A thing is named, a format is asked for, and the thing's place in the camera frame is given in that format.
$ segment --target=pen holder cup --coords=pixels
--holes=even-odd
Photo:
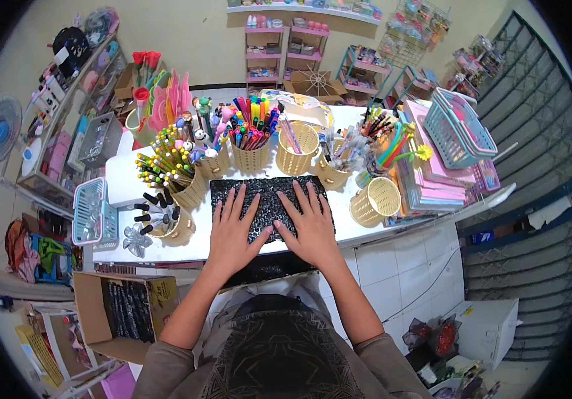
[[[269,141],[258,149],[247,151],[231,145],[235,164],[240,171],[259,172],[268,164]]]
[[[343,139],[335,139],[334,141],[334,148],[332,149],[332,154],[337,154],[339,148],[343,144]],[[348,157],[348,153],[344,152],[339,157],[340,159],[344,160]],[[338,171],[337,169],[328,165],[328,162],[325,160],[323,155],[319,156],[317,159],[317,163],[314,164],[314,171],[313,174],[319,177],[319,180],[322,181],[322,185],[327,190],[335,190],[341,187],[348,177],[352,174],[352,172],[342,172]]]
[[[350,199],[350,215],[363,227],[375,227],[402,204],[399,189],[387,178],[375,178]]]
[[[230,156],[228,155],[228,145],[225,142],[219,149],[219,154],[215,158],[202,158],[196,165],[202,171],[204,178],[217,180],[224,177],[230,168]]]
[[[157,133],[148,128],[148,123],[144,122],[144,126],[142,126],[138,132],[139,121],[137,120],[137,109],[130,111],[130,114],[126,117],[126,128],[142,147],[148,147],[151,141],[155,141]]]
[[[206,197],[206,179],[200,168],[195,168],[193,182],[180,193],[171,194],[179,206],[186,209],[193,209],[204,201]]]
[[[300,121],[291,122],[290,127],[295,133],[301,154],[294,153],[286,132],[281,129],[275,159],[282,172],[290,176],[299,176],[308,171],[310,161],[319,152],[319,136],[311,126]]]
[[[147,226],[149,223],[144,221],[142,224]],[[148,233],[148,235],[165,241],[170,241],[176,245],[183,245],[190,240],[193,233],[195,233],[195,223],[193,218],[191,218],[190,213],[186,212],[186,210],[182,208],[179,211],[179,219],[172,229],[168,232],[164,232],[161,227],[157,227],[154,228],[152,232]]]

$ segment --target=yellow basket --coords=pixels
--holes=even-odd
[[[147,226],[150,224],[150,222],[144,221],[142,222],[142,224],[144,226]],[[161,227],[156,227],[153,229],[152,232],[148,234],[153,237],[163,239],[165,241],[171,241],[173,244],[176,245],[183,245],[186,244],[188,240],[190,240],[194,232],[195,232],[195,223],[193,221],[193,218],[191,218],[191,215],[187,211],[185,211],[184,208],[182,208],[179,211],[179,219],[177,220],[177,223],[175,223],[175,226],[173,226],[173,228],[170,231],[164,233]]]
[[[291,122],[290,127],[295,133],[301,154],[294,153],[286,137],[286,132],[280,130],[276,161],[277,166],[285,174],[299,176],[308,171],[310,162],[319,152],[319,136],[311,126],[300,121]]]
[[[375,178],[350,200],[350,215],[363,227],[375,227],[399,210],[399,189],[387,178]]]
[[[34,363],[35,360],[39,362],[39,364],[36,363],[35,366],[40,368],[39,373],[42,380],[57,389],[64,382],[64,376],[57,366],[57,363],[55,363],[55,358],[46,347],[44,338],[40,334],[35,334],[33,327],[26,324],[15,327],[15,332],[29,360],[32,363]]]
[[[193,209],[202,203],[202,201],[204,201],[207,190],[208,188],[206,185],[206,180],[202,175],[202,170],[195,168],[195,176],[193,178],[193,182],[181,193],[171,194],[171,196],[182,208]]]
[[[196,167],[202,170],[203,176],[208,180],[223,178],[228,168],[230,168],[227,142],[221,146],[219,154],[215,158],[204,157],[197,162]]]
[[[268,164],[268,154],[270,153],[269,142],[265,143],[258,149],[253,149],[252,151],[247,151],[245,149],[239,149],[231,144],[233,148],[233,157],[235,158],[235,164],[240,171],[244,172],[259,172],[266,164]]]
[[[334,148],[332,149],[332,154],[337,154],[337,151],[339,150],[339,148],[341,148],[342,144],[343,144],[343,139],[335,139]],[[347,157],[348,153],[344,152],[343,154],[341,154],[339,159],[344,160]],[[338,171],[337,169],[328,165],[328,162],[325,160],[323,155],[320,155],[319,159],[317,159],[317,163],[314,164],[313,174],[319,177],[319,180],[322,181],[323,187],[325,189],[335,190],[341,187],[346,182],[346,180],[348,180],[348,177],[350,177],[352,171],[350,172]]]

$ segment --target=blue basket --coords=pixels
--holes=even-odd
[[[463,121],[455,115],[452,103],[458,104],[464,115]],[[497,146],[479,122],[476,112],[466,100],[451,91],[436,88],[423,127],[449,169],[471,167],[497,155]]]
[[[75,189],[72,237],[75,245],[93,244],[98,249],[115,248],[119,245],[117,210],[106,201],[107,194],[104,178],[89,180]],[[97,206],[101,206],[101,211],[96,238],[85,241],[84,229],[91,219],[92,209]]]

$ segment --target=backpack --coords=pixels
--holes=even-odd
[[[62,29],[53,40],[53,54],[57,54],[63,47],[69,52],[68,58],[59,66],[66,77],[73,75],[89,60],[93,53],[86,35],[78,28]]]

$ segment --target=open cardboard box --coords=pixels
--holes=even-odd
[[[146,285],[150,318],[155,340],[177,307],[177,283],[173,276],[131,276],[112,273],[73,273],[75,304],[89,347],[103,355],[144,364],[146,351],[152,345],[137,339],[117,336],[108,296],[108,283],[124,281]]]
[[[347,93],[343,84],[338,80],[331,80],[329,71],[317,73],[322,74],[326,80],[328,80],[328,85],[325,86],[325,90],[322,88],[319,89],[319,95],[317,95],[317,88],[315,86],[312,86],[310,82],[304,82],[304,80],[310,80],[310,77],[302,72],[293,72],[290,76],[290,80],[283,81],[284,91],[296,92],[297,94],[314,97],[328,105],[335,105],[338,102],[343,101],[341,96]]]

